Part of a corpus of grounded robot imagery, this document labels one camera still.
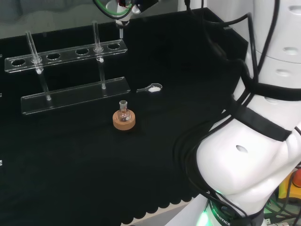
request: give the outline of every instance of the red button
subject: red button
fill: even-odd
[[[296,187],[301,187],[301,169],[296,171],[296,174],[293,177],[293,185]]]

